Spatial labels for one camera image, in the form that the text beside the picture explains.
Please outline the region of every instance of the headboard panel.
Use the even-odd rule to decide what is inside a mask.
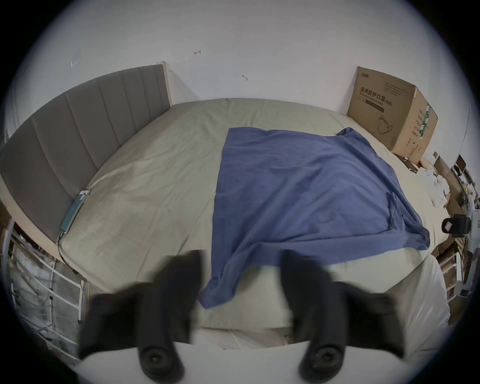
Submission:
[[[0,153],[6,188],[52,242],[105,161],[170,108],[165,73],[162,62],[80,84],[36,111],[6,143]]]

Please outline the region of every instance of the bed frame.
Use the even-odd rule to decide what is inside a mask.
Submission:
[[[97,77],[49,101],[0,153],[0,199],[12,219],[60,259],[60,225],[78,193],[170,106],[163,61]]]

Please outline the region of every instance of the upholstered headboard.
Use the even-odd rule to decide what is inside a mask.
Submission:
[[[164,62],[68,90],[36,111],[2,149],[0,198],[16,221],[20,209],[55,242],[78,192],[128,139],[169,108]]]

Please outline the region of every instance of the white bedding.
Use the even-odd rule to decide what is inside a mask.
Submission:
[[[219,99],[178,104],[139,131],[98,171],[89,197],[61,242],[66,261],[105,291],[149,279],[165,256],[206,250],[210,277],[212,214],[221,151],[231,127],[253,126],[335,135],[350,126],[392,166],[429,230],[427,251],[401,249],[329,266],[338,280],[385,292],[412,272],[446,239],[415,175],[352,119],[317,107],[272,100]],[[198,324],[213,328],[279,328],[290,323],[274,267],[245,271],[236,296],[204,310]]]

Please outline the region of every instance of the clutter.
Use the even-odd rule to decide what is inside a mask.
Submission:
[[[410,172],[417,173],[419,168],[415,164],[413,164],[410,160],[408,160],[406,157],[402,157],[399,155],[395,155],[395,156],[397,156],[402,161],[402,163],[408,168]]]
[[[435,176],[432,169],[420,168],[417,171],[417,180],[430,196],[435,208],[448,203],[446,196],[449,194],[450,188],[443,176]]]
[[[426,158],[422,157],[420,159],[420,162],[419,164],[424,167],[425,169],[431,169],[435,175],[438,175],[438,171],[435,169],[435,167],[433,166],[433,164],[428,161]]]
[[[450,188],[450,201],[456,201],[457,203],[460,203],[462,200],[463,188],[453,171],[440,156],[437,157],[434,167],[438,171],[438,174],[443,176],[448,183]]]
[[[438,117],[418,88],[404,80],[358,68],[347,115],[388,150],[417,164]]]

